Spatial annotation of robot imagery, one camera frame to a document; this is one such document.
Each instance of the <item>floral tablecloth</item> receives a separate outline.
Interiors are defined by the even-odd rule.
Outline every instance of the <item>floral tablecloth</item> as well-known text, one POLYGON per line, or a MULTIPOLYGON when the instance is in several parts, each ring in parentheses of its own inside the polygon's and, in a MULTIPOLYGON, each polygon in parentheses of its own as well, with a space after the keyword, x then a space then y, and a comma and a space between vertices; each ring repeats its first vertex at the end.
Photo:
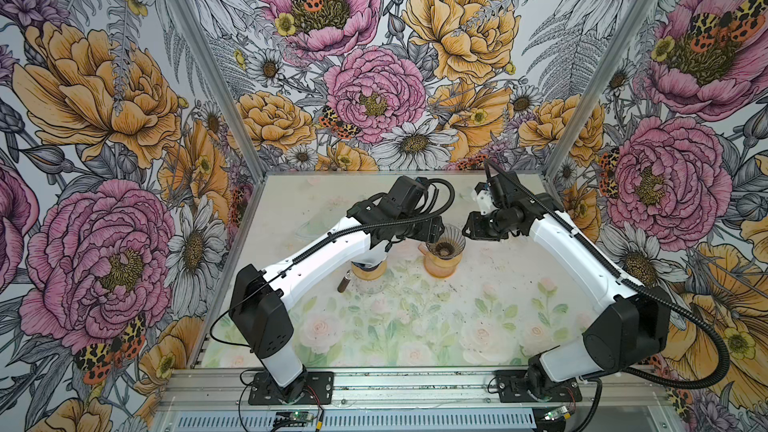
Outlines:
MULTIPOLYGON (((483 176, 443 177, 457 193, 444 221, 461 227, 475 210, 470 194, 483 176)), ((395 178, 269 177, 238 270, 250 262, 263 267, 298 251, 333 226, 351 204, 388 190, 395 178)), ((534 192, 543 191, 538 177, 521 180, 534 192)), ((571 340, 594 318, 565 270, 528 238, 467 241, 458 270, 447 279, 429 275, 422 257, 414 241, 392 247, 377 294, 357 279, 344 293, 336 290, 348 264, 305 294, 290 311, 293 347, 302 362, 311 368, 519 365, 571 340)), ((229 307, 231 289, 232 284, 222 312, 229 307)), ((243 341, 228 318, 216 326, 216 334, 243 341)), ((201 367, 208 368, 258 363, 246 348, 215 342, 207 344, 201 359, 201 367)))

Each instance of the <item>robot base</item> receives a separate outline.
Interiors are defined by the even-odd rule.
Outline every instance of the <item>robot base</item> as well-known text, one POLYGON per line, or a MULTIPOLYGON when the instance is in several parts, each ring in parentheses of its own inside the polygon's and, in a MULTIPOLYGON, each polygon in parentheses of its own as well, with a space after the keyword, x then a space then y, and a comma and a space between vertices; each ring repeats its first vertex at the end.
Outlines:
POLYGON ((525 378, 526 370, 496 370, 496 385, 498 399, 502 404, 527 403, 527 402, 579 402, 581 391, 576 380, 563 382, 562 385, 548 392, 548 398, 536 398, 528 392, 528 381, 525 378))
MULTIPOLYGON (((254 376, 253 386, 250 388, 248 405, 286 405, 283 395, 277 388, 269 372, 259 372, 254 376)), ((331 403, 333 395, 333 372, 306 372, 306 385, 312 387, 317 393, 317 399, 321 405, 331 403)), ((316 406, 315 398, 303 391, 296 401, 290 405, 316 406)))

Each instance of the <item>wall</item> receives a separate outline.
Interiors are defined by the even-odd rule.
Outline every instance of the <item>wall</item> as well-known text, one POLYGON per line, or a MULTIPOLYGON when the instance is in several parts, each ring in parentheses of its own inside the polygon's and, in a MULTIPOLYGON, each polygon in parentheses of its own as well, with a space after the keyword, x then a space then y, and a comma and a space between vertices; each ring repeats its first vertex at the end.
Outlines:
POLYGON ((147 430, 253 181, 166 9, 0 15, 3 429, 147 430))
POLYGON ((631 2, 189 1, 276 171, 542 168, 631 2))
MULTIPOLYGON (((587 236, 725 338, 725 379, 670 390, 691 430, 768 430, 768 28, 766 0, 746 2, 755 19, 733 23, 745 1, 659 0, 600 100, 598 158, 572 153, 554 174, 587 236), (729 12, 729 30, 705 34, 729 12)), ((716 352, 674 314, 652 363, 702 378, 716 352)))

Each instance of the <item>pink peony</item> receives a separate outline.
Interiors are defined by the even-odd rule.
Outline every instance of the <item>pink peony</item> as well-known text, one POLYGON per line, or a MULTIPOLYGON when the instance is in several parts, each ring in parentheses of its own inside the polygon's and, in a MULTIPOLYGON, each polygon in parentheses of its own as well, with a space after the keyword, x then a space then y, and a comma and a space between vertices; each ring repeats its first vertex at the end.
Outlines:
POLYGON ((645 94, 681 114, 723 120, 768 87, 768 26, 743 43, 718 40, 704 53, 690 48, 691 17, 722 16, 744 0, 681 0, 656 30, 657 45, 642 78, 645 94))
POLYGON ((325 74, 328 106, 339 118, 362 129, 358 139, 377 143, 381 134, 424 113, 422 74, 410 60, 370 46, 354 50, 341 66, 325 74))
POLYGON ((643 119, 619 149, 611 219, 657 236, 667 251, 696 245, 728 207, 732 184, 722 156, 714 130, 692 117, 643 119))
MULTIPOLYGON (((267 4, 262 8, 264 17, 268 20, 275 20, 281 14, 291 15, 293 17, 293 2, 291 0, 262 0, 267 4)), ((343 26, 327 25, 319 29, 308 27, 308 31, 300 28, 300 23, 296 22, 296 31, 285 36, 286 41, 292 47, 293 52, 302 62, 311 62, 322 60, 327 56, 338 56, 350 52, 353 48, 361 44, 367 44, 376 35, 376 28, 379 25, 379 10, 381 9, 381 0, 342 0, 343 4, 336 4, 337 10, 345 9, 343 5, 349 6, 349 16, 343 21, 343 26)), ((325 11, 309 12, 315 17, 321 16, 325 11)), ((339 17, 328 17, 328 20, 339 21, 339 17)))
POLYGON ((22 263, 24 236, 39 213, 34 192, 15 170, 0 163, 0 292, 22 263))
POLYGON ((73 351, 109 342, 143 314, 165 312, 163 286, 174 220, 157 196, 129 180, 107 180, 48 210, 29 241, 22 330, 63 339, 73 351))

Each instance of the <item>metal post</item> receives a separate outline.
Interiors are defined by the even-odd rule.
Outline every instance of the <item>metal post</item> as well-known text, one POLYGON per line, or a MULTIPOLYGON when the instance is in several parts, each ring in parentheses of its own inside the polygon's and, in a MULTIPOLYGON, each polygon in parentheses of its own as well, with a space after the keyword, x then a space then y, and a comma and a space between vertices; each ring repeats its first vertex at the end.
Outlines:
POLYGON ((578 134, 587 123, 592 110, 598 104, 600 94, 610 77, 619 67, 622 53, 629 47, 632 36, 637 32, 640 24, 643 23, 648 13, 650 5, 657 0, 634 0, 627 16, 616 27, 616 33, 611 37, 608 48, 600 58, 598 68, 592 75, 587 89, 581 94, 581 100, 576 106, 576 110, 571 117, 571 121, 563 130, 563 135, 558 141, 544 166, 544 176, 547 180, 554 179, 554 174, 565 160, 571 147, 576 142, 578 134))
POLYGON ((232 130, 235 140, 240 145, 243 158, 250 169, 251 175, 258 183, 264 181, 266 169, 259 160, 256 149, 251 145, 248 132, 245 130, 240 114, 237 112, 232 100, 232 92, 224 81, 224 75, 219 70, 218 63, 211 51, 203 27, 197 21, 196 13, 188 0, 166 0, 168 7, 173 12, 174 24, 189 44, 197 65, 202 69, 216 101, 221 107, 227 125, 232 130))

